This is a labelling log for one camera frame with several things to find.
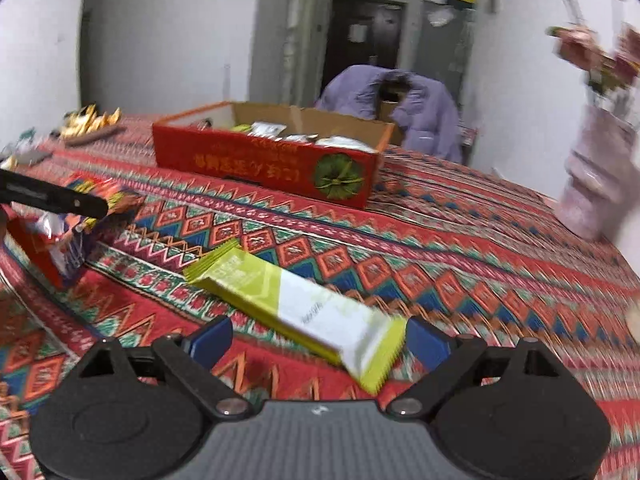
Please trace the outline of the patterned red tablecloth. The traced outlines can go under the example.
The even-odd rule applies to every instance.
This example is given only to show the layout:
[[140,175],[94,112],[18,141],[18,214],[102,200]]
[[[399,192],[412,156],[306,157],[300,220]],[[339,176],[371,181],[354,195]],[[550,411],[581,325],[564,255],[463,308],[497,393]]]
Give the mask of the patterned red tablecloth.
[[1,469],[37,479],[29,419],[99,338],[124,346],[230,318],[213,371],[252,402],[356,400],[345,372],[191,287],[182,271],[226,240],[368,306],[420,315],[495,346],[543,340],[612,425],[603,479],[639,474],[639,348],[625,315],[639,279],[608,242],[564,229],[537,193],[450,162],[392,148],[365,210],[156,166],[152,122],[125,118],[108,138],[32,167],[39,179],[119,180],[143,197],[96,246],[69,289],[21,249],[1,251]]

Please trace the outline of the grey refrigerator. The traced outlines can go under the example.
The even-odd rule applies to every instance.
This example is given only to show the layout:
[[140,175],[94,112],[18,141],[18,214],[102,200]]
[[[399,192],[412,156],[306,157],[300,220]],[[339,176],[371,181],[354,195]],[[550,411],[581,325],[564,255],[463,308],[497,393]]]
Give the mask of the grey refrigerator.
[[420,35],[412,71],[442,82],[460,105],[473,43],[475,4],[461,0],[423,0]]

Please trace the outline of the white silver snack packet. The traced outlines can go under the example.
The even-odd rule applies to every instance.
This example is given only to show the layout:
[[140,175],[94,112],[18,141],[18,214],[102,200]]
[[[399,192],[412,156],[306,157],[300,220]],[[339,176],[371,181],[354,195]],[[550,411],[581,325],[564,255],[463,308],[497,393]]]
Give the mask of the white silver snack packet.
[[253,122],[250,125],[249,136],[259,136],[260,138],[275,139],[286,130],[286,125],[274,124],[273,122]]
[[323,146],[324,148],[344,148],[345,150],[354,150],[365,153],[374,154],[375,148],[371,148],[370,145],[362,141],[346,138],[346,136],[329,136],[328,138],[322,138],[316,141],[317,146]]

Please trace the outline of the black smartphone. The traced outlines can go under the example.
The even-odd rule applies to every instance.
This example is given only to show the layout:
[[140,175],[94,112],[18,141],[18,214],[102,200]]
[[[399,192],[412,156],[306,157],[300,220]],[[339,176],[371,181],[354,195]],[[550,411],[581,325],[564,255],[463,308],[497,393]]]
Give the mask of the black smartphone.
[[40,148],[36,148],[35,150],[30,150],[26,152],[21,152],[14,155],[15,163],[17,166],[26,166],[32,167],[40,164],[45,159],[52,156],[52,152],[48,150],[40,150]]

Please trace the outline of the plate of orange peels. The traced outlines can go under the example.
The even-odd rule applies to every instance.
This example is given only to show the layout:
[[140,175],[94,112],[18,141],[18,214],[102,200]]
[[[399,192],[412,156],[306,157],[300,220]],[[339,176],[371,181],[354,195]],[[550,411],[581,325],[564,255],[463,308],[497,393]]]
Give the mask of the plate of orange peels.
[[119,107],[111,113],[100,113],[96,104],[90,104],[64,116],[62,126],[58,129],[58,138],[66,146],[88,144],[118,131],[121,119],[122,110]]

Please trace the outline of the brown wooden chair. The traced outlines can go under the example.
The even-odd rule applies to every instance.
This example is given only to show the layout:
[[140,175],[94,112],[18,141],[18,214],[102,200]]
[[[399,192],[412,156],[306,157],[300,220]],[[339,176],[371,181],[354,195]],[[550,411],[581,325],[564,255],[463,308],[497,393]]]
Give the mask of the brown wooden chair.
[[405,99],[410,87],[405,80],[386,81],[378,89],[376,101],[376,119],[381,122],[389,122],[390,115],[396,107]]

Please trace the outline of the dark entrance door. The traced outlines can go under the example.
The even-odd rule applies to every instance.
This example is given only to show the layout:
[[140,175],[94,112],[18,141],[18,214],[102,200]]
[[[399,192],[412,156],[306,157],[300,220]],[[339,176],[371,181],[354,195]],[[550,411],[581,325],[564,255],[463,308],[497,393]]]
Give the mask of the dark entrance door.
[[320,91],[352,65],[395,68],[405,8],[390,0],[331,0]]

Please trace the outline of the red orange chip bag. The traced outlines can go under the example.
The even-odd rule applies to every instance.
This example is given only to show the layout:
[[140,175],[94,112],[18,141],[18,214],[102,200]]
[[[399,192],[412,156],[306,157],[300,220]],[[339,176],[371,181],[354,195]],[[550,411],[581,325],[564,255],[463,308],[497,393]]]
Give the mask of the red orange chip bag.
[[33,206],[4,208],[9,235],[30,263],[58,289],[77,282],[80,268],[96,243],[115,224],[132,220],[143,203],[139,193],[112,178],[72,174],[66,188],[104,200],[106,215],[95,219],[80,212],[50,212]]

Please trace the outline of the lime green snack bar packet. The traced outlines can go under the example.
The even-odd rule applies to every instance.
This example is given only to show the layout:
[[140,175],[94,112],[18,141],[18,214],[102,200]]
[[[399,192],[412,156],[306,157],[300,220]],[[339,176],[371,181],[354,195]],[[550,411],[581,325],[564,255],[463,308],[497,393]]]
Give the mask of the lime green snack bar packet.
[[382,389],[404,346],[405,318],[305,280],[252,255],[236,240],[186,266],[183,276],[188,284],[344,367],[372,396]]

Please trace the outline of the purple puffer jacket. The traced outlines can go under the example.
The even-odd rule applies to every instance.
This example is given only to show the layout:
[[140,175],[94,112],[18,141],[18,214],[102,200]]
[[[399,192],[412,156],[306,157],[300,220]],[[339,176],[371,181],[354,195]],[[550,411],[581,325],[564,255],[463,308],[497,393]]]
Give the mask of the purple puffer jacket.
[[401,147],[460,164],[459,112],[446,86],[435,79],[405,70],[352,65],[324,88],[318,110],[373,119],[384,84],[405,84],[407,92],[390,119],[404,134]]

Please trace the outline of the dried pink roses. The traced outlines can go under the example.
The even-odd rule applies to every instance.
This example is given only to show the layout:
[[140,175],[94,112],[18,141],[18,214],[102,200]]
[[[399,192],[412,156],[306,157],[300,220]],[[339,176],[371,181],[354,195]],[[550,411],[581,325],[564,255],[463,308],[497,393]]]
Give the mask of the dried pink roses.
[[617,36],[613,51],[605,51],[597,33],[582,15],[577,0],[561,0],[570,22],[552,26],[547,35],[556,40],[555,53],[585,73],[591,104],[626,120],[639,93],[639,31],[619,16],[614,20]]

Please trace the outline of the cardboard snack box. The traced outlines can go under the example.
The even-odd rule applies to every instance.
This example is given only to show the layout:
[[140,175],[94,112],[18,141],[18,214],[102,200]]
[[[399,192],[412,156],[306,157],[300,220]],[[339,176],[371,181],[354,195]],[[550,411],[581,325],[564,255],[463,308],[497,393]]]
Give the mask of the cardboard snack box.
[[[249,136],[253,122],[286,125],[278,138]],[[394,126],[283,104],[220,102],[160,118],[152,125],[157,166],[240,180],[314,200],[367,205]],[[316,141],[346,136],[374,154],[324,148]]]

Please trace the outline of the pink ceramic vase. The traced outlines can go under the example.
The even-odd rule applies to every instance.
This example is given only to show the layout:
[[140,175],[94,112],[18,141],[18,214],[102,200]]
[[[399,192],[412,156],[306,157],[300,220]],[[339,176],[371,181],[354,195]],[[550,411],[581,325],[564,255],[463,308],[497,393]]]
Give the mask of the pink ceramic vase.
[[637,140],[628,122],[601,107],[586,107],[565,162],[568,180],[554,206],[570,232],[590,242],[600,237],[612,209],[626,197]]

